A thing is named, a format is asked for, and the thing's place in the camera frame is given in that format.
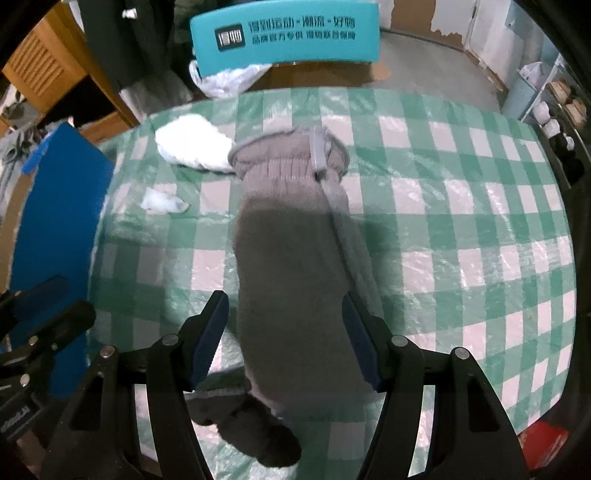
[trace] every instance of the concrete floor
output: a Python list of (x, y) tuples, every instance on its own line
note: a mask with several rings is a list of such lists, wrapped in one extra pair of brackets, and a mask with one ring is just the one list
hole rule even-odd
[(499, 112), (499, 91), (467, 55), (434, 43), (382, 32), (380, 62), (391, 71), (367, 86), (397, 92), (441, 96)]

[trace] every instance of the white cloth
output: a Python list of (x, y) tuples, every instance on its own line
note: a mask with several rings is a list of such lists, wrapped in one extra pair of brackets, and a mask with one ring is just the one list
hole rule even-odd
[(158, 152), (171, 164), (229, 173), (233, 141), (201, 115), (183, 115), (156, 130)]

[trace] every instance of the plastic table cover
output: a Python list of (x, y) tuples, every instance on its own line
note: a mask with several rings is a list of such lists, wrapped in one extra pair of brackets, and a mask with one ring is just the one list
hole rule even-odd
[[(572, 246), (556, 180), (528, 125), (431, 96), (388, 90), (312, 88), (246, 93), (150, 117), (102, 144), (116, 159), (97, 237), (90, 300), (98, 318), (90, 351), (111, 343), (150, 346), (201, 311), (223, 289), (235, 306), (238, 278), (232, 221), (241, 197), (234, 175), (170, 166), (156, 128), (200, 113), (236, 141), (292, 125), (325, 125), (351, 156), (343, 185), (368, 244), (392, 333), (422, 348), (468, 348), (516, 432), (562, 392), (574, 335)], [(145, 189), (190, 204), (178, 215), (149, 215)], [(235, 324), (211, 372), (241, 366)], [(142, 449), (154, 457), (145, 390), (138, 387)], [(411, 474), (424, 468), (433, 421), (426, 388)], [(286, 419), (303, 456), (265, 469), (197, 427), (214, 477), (353, 479), (381, 403), (313, 419)]]

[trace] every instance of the black mechanical part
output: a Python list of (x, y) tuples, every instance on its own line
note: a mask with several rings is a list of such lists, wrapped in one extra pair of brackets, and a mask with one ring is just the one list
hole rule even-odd
[(26, 322), (56, 304), (67, 291), (67, 279), (55, 275), (27, 291), (4, 292), (0, 296), (0, 340), (18, 322)]
[(103, 347), (68, 403), (49, 445), (42, 480), (152, 478), (139, 467), (134, 383), (146, 383), (158, 461), (165, 478), (212, 480), (183, 390), (206, 374), (228, 320), (229, 299), (214, 292), (178, 335), (119, 354)]
[(412, 478), (530, 477), (511, 422), (468, 350), (446, 355), (392, 336), (354, 292), (343, 299), (343, 321), (364, 378), (388, 392), (358, 480), (408, 478), (424, 385), (436, 388), (431, 446), (425, 471)]
[(174, 374), (182, 364), (181, 349), (180, 337), (167, 335), (148, 354), (146, 386), (158, 463), (164, 478), (213, 480)]
[[(26, 305), (23, 309), (36, 312)], [(41, 325), (26, 345), (0, 354), (0, 433), (9, 441), (26, 432), (47, 405), (54, 355), (94, 321), (92, 305), (78, 301)]]
[(165, 478), (213, 480), (195, 436), (183, 390), (193, 391), (207, 375), (228, 315), (228, 296), (215, 291), (201, 314), (189, 317), (178, 335), (164, 336), (148, 353), (148, 406), (158, 462)]
[(118, 375), (119, 352), (106, 346), (85, 373), (47, 450), (42, 480), (143, 480), (133, 385)]

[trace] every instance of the white wall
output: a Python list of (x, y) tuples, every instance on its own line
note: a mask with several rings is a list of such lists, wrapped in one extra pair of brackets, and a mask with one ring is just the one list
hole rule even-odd
[(521, 62), (523, 40), (505, 26), (512, 0), (480, 0), (472, 35), (466, 45), (511, 88)]
[(476, 0), (437, 0), (431, 31), (444, 36), (459, 33), (465, 43), (475, 4)]

